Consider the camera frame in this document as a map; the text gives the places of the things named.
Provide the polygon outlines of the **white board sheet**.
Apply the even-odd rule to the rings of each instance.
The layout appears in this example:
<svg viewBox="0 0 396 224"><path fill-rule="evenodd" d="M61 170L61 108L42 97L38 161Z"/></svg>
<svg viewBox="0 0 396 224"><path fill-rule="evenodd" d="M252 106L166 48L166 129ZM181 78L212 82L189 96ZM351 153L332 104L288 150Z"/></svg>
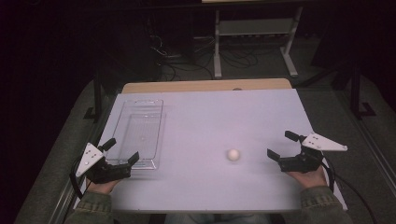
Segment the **white board sheet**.
<svg viewBox="0 0 396 224"><path fill-rule="evenodd" d="M313 133L297 91L186 91L121 94L101 139L111 137L125 101L163 100L155 170L132 170L112 192L122 212L280 212L300 207L298 185L267 157L299 154L285 131ZM238 161L227 151L237 149Z"/></svg>

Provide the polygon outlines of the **white metal desk frame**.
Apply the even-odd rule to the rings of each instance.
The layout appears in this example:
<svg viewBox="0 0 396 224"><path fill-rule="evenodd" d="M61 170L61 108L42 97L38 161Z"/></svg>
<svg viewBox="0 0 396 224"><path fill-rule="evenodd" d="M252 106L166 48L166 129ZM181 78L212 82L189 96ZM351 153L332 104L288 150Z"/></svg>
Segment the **white metal desk frame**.
<svg viewBox="0 0 396 224"><path fill-rule="evenodd" d="M214 77L222 78L221 62L219 54L219 38L231 35L287 35L288 42L279 48L284 63L291 77L297 77L298 72L290 57L290 49L299 25L303 12L303 7L298 7L292 18L286 19L259 19L259 20L239 20L223 21L219 11L216 11L215 18L215 51L213 56Z"/></svg>

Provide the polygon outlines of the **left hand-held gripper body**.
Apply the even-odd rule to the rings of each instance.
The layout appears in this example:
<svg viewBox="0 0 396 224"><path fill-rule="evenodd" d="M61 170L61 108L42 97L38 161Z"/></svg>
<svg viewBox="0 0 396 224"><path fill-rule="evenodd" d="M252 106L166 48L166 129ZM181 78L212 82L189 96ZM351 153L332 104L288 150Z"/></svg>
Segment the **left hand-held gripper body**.
<svg viewBox="0 0 396 224"><path fill-rule="evenodd" d="M131 165L127 163L113 165L106 161L105 152L88 143L82 153L76 170L76 177L85 175L95 184L104 184L131 176Z"/></svg>

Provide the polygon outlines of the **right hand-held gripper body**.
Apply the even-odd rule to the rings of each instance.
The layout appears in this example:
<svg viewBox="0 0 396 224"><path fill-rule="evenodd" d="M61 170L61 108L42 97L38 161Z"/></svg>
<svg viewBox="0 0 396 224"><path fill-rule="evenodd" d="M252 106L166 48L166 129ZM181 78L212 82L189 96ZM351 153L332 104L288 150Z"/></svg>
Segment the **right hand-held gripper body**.
<svg viewBox="0 0 396 224"><path fill-rule="evenodd" d="M347 146L339 144L318 133L304 136L301 152L288 158L280 158L278 165L282 172L307 173L316 171L323 161L323 151L347 151Z"/></svg>

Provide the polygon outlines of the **clear plastic container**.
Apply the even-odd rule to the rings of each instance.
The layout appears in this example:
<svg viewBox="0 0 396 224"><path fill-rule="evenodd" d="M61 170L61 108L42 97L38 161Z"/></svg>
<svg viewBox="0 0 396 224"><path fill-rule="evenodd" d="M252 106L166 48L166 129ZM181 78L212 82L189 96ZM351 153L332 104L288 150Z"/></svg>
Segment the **clear plastic container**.
<svg viewBox="0 0 396 224"><path fill-rule="evenodd" d="M163 100L125 101L111 129L116 145L106 153L108 162L126 164L138 152L134 170L157 169L162 121Z"/></svg>

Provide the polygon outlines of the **person's left hand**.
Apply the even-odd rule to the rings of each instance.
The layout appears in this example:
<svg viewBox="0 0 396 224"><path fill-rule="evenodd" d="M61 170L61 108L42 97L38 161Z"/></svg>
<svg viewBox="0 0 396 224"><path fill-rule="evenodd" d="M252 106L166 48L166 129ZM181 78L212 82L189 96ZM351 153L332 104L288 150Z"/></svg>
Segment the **person's left hand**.
<svg viewBox="0 0 396 224"><path fill-rule="evenodd" d="M91 180L87 181L87 191L109 194L118 184L119 180L110 181L104 184L95 184Z"/></svg>

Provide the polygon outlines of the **person's right hand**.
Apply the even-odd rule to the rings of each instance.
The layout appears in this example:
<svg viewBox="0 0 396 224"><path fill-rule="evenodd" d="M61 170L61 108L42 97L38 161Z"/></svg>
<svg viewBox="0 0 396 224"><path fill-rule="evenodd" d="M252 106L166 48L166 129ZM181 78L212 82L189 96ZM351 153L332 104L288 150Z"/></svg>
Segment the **person's right hand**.
<svg viewBox="0 0 396 224"><path fill-rule="evenodd" d="M307 173L288 172L288 175L294 178L303 187L303 189L327 185L326 177L321 166L319 166L316 171Z"/></svg>

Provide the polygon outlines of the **black metal stand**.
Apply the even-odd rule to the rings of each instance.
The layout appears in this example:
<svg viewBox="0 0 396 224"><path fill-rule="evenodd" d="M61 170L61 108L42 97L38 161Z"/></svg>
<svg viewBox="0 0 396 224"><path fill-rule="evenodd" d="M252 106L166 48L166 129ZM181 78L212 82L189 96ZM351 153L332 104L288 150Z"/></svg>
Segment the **black metal stand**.
<svg viewBox="0 0 396 224"><path fill-rule="evenodd" d="M93 78L93 98L94 105L87 109L84 119L92 119L96 123L102 115L102 85L99 72L96 72Z"/></svg>
<svg viewBox="0 0 396 224"><path fill-rule="evenodd" d="M361 95L361 71L359 66L355 63L351 75L350 87L350 109L356 119L363 117L375 116L374 110L368 103L360 102Z"/></svg>

